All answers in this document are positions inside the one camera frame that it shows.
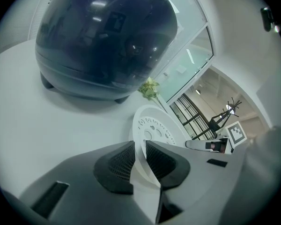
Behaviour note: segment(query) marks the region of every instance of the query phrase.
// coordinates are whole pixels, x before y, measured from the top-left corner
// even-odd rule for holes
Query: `ceiling light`
[[[190,58],[191,61],[192,61],[192,64],[195,64],[194,61],[193,61],[193,59],[192,59],[191,51],[190,51],[189,49],[187,49],[187,53],[188,53],[189,58]]]
[[[102,21],[102,19],[100,17],[93,17],[93,20],[97,21],[97,22],[100,22]]]
[[[227,110],[230,110],[231,109],[231,106],[230,105],[226,105],[226,108],[227,108]],[[231,114],[234,114],[234,109],[232,109],[231,111],[230,111],[230,113]]]

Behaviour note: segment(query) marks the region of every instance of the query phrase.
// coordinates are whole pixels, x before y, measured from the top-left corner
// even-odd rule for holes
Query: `white table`
[[[47,90],[34,49],[30,40],[0,54],[0,185],[16,197],[63,160],[127,141],[136,110],[156,105],[139,92],[119,105]]]

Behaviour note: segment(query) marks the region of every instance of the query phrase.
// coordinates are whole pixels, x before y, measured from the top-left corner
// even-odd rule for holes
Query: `white wall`
[[[218,51],[213,69],[241,91],[264,126],[272,127],[277,115],[257,96],[268,77],[281,69],[281,38],[263,29],[260,9],[266,4],[263,0],[199,1],[210,22]]]
[[[257,91],[273,126],[281,126],[281,67]]]

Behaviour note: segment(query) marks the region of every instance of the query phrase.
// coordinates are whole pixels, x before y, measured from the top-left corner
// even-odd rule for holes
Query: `white surface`
[[[281,126],[281,68],[277,69],[257,91],[273,126]]]
[[[127,141],[136,110],[156,105],[139,92],[119,105],[47,90],[34,46],[0,54],[0,185],[16,197],[63,160]]]
[[[133,198],[141,210],[147,215],[153,224],[159,205],[160,188],[140,175],[136,164],[132,167],[130,183],[133,184]]]
[[[184,148],[188,137],[184,136],[180,126],[164,110],[152,105],[144,105],[136,111],[132,135],[135,142],[136,169],[148,182],[160,188],[160,183],[146,160],[146,140]]]

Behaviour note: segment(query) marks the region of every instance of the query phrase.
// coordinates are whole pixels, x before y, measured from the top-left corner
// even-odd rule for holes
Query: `black dome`
[[[168,0],[52,0],[36,57],[43,82],[75,96],[119,99],[147,80],[176,33]]]

